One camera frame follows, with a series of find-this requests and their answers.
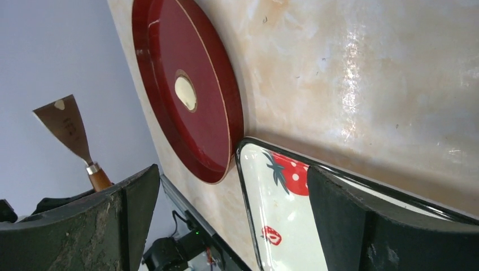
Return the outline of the white strawberry print tray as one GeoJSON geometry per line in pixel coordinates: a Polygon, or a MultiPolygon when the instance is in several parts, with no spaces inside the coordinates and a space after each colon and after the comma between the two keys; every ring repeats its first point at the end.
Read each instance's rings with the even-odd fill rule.
{"type": "Polygon", "coordinates": [[[311,166],[348,173],[439,205],[253,137],[240,141],[236,164],[261,270],[329,270],[310,203],[307,171],[311,166]]]}

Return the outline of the dark red round plate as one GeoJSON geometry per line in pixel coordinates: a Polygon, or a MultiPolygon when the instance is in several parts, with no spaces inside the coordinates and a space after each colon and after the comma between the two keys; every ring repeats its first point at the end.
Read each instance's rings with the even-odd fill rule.
{"type": "Polygon", "coordinates": [[[240,91],[227,51],[194,1],[134,1],[134,49],[168,143],[205,183],[224,179],[244,136],[240,91]]]}

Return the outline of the metal scraper wooden handle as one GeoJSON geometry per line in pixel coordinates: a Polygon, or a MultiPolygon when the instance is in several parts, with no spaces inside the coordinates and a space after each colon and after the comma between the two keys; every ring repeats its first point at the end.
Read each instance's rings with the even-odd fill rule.
{"type": "Polygon", "coordinates": [[[102,167],[92,159],[81,113],[74,95],[58,99],[33,110],[49,132],[85,163],[85,170],[94,191],[112,186],[102,167]]]}

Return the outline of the white dough lump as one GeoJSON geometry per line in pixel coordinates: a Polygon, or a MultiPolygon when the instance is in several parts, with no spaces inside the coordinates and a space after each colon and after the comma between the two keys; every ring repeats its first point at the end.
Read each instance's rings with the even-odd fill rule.
{"type": "Polygon", "coordinates": [[[185,76],[178,76],[174,88],[180,102],[189,112],[194,112],[197,108],[197,96],[190,80],[185,76]]]}

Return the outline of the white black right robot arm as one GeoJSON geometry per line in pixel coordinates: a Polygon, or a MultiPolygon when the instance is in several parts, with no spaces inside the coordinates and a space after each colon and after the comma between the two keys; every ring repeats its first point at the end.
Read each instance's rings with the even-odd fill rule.
{"type": "MultiPolygon", "coordinates": [[[[343,175],[314,165],[307,172],[310,204],[300,212],[312,229],[265,225],[260,244],[284,247],[292,270],[477,270],[478,221],[448,214],[411,196],[385,194],[418,212],[369,194],[343,175]]],[[[21,222],[1,222],[2,270],[184,270],[214,243],[199,226],[180,239],[161,238],[145,248],[159,192],[156,165],[102,192],[57,199],[57,207],[21,222]]]]}

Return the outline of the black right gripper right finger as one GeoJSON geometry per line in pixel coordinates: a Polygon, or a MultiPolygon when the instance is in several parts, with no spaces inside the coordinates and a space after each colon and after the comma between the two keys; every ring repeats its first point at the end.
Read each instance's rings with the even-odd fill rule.
{"type": "Polygon", "coordinates": [[[348,173],[307,171],[329,270],[477,270],[478,220],[348,173]]]}

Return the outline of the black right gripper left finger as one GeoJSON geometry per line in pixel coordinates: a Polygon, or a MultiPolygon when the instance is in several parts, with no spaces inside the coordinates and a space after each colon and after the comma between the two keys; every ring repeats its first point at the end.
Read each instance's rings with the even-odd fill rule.
{"type": "Polygon", "coordinates": [[[137,270],[159,179],[153,164],[103,191],[1,223],[1,269],[137,270]]]}

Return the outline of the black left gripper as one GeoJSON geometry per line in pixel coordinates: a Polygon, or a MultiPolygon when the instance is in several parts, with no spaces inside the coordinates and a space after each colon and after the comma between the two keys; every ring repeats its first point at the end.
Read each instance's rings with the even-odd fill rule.
{"type": "MultiPolygon", "coordinates": [[[[79,195],[68,198],[43,198],[37,204],[37,207],[32,213],[32,215],[36,215],[38,213],[46,212],[64,206],[68,203],[74,202],[75,200],[84,198],[93,193],[95,193],[95,190],[91,189],[79,195]]],[[[15,213],[14,209],[8,203],[8,201],[6,199],[1,199],[1,222],[15,223],[18,220],[18,215],[15,213]]]]}

